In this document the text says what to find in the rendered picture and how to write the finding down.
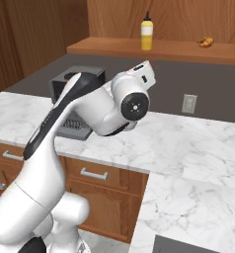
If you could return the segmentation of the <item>wooden drawer front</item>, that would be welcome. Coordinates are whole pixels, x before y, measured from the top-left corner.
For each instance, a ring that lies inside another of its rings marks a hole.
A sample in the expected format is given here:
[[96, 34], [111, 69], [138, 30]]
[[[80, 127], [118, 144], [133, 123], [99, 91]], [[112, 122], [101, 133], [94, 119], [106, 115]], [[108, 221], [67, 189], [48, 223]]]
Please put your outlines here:
[[[126, 192], [128, 191], [129, 175], [125, 170], [73, 158], [65, 158], [65, 167], [69, 180]], [[93, 173], [103, 174], [104, 172], [108, 172], [108, 179], [104, 181], [82, 176], [80, 175], [80, 171], [83, 167], [86, 167], [89, 172]]]
[[23, 147], [0, 143], [0, 162], [4, 162], [7, 164], [13, 164], [13, 165], [22, 165], [23, 164], [23, 161], [17, 161], [17, 160], [8, 159], [8, 158], [3, 157], [2, 154], [6, 150], [9, 150], [9, 152], [11, 154], [23, 156], [23, 151], [24, 151]]

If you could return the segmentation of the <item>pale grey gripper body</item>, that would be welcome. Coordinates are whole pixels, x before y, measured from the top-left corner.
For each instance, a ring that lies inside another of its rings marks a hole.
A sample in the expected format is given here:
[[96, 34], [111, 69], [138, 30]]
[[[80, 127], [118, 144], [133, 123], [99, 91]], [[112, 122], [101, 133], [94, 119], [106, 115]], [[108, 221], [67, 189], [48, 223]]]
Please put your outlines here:
[[131, 123], [129, 123], [129, 124], [124, 128], [123, 131], [131, 131], [131, 130], [133, 130], [133, 129], [136, 127], [136, 125], [137, 125], [137, 122], [131, 122]]

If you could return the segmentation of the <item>grey wall socket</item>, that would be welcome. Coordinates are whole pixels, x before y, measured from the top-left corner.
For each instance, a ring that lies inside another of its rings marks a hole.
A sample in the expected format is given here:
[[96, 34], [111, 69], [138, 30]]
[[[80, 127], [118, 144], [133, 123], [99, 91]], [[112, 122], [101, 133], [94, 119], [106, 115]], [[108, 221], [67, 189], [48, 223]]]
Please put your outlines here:
[[197, 95], [185, 94], [182, 105], [182, 112], [187, 114], [193, 114], [196, 109], [196, 99]]

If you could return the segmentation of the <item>tall wooden cabinet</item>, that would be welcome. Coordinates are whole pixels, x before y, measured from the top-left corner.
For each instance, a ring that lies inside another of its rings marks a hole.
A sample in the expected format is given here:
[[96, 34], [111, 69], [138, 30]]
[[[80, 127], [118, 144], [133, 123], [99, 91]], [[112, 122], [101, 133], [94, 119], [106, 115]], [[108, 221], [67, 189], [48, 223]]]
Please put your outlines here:
[[87, 0], [0, 0], [0, 92], [87, 36]]

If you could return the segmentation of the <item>dark grey coffee machine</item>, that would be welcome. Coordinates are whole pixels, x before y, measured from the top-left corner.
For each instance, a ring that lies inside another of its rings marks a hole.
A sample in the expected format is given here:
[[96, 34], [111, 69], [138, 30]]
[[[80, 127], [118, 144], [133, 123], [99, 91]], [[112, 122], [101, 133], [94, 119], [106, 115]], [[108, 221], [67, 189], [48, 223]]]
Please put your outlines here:
[[[73, 75], [79, 72], [95, 74], [102, 84], [106, 83], [105, 70], [103, 68], [95, 66], [73, 65], [48, 82], [52, 104], [55, 104], [60, 97], [67, 81]], [[72, 111], [64, 124], [58, 129], [56, 135], [84, 141], [91, 133], [92, 130], [90, 127], [74, 111]]]

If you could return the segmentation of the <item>wooden cupboard door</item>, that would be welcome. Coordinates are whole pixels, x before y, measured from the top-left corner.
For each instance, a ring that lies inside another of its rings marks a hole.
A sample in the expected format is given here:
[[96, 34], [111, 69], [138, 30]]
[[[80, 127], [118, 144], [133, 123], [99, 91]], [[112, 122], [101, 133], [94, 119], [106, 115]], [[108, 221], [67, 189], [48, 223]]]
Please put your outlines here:
[[[0, 180], [2, 183], [6, 184], [5, 190], [17, 177], [19, 171], [20, 171], [19, 166], [0, 162]], [[0, 196], [5, 192], [5, 190], [0, 190]]]
[[69, 181], [66, 190], [89, 202], [89, 216], [80, 228], [122, 242], [128, 241], [126, 194], [79, 181]]

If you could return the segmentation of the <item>wooden wall shelf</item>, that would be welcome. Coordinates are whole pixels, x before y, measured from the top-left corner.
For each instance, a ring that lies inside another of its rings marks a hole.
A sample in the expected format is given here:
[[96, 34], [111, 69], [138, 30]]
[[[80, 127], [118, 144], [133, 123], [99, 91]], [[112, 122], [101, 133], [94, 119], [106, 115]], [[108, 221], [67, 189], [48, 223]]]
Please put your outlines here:
[[68, 53], [133, 57], [167, 61], [235, 65], [235, 43], [215, 43], [202, 48], [196, 42], [154, 40], [152, 49], [141, 49], [140, 39], [89, 37], [66, 48]]

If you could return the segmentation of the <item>golden brown croissant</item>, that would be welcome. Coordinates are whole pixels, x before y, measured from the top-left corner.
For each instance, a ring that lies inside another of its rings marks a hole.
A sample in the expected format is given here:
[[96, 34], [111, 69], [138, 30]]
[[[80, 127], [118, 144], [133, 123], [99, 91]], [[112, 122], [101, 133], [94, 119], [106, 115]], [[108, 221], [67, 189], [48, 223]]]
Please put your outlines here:
[[198, 45], [202, 48], [208, 48], [213, 46], [214, 44], [214, 39], [213, 38], [209, 38], [209, 37], [205, 37], [200, 41], [197, 41]]

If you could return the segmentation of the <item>dark grey countertop inset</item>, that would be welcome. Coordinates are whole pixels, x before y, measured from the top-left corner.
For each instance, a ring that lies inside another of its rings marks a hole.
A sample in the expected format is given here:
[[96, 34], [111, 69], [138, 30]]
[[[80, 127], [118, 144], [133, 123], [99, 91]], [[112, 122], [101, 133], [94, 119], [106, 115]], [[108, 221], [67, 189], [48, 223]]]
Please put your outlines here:
[[155, 235], [152, 253], [218, 253], [189, 243]]

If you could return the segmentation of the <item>yellow mustard bottle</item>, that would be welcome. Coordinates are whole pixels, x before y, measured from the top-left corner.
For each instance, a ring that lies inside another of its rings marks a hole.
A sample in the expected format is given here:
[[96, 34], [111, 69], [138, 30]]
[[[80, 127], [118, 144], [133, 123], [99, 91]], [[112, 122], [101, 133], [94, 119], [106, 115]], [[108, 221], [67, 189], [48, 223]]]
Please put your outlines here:
[[141, 23], [141, 49], [150, 50], [152, 48], [153, 41], [153, 22], [149, 17], [149, 13], [146, 13], [145, 18]]

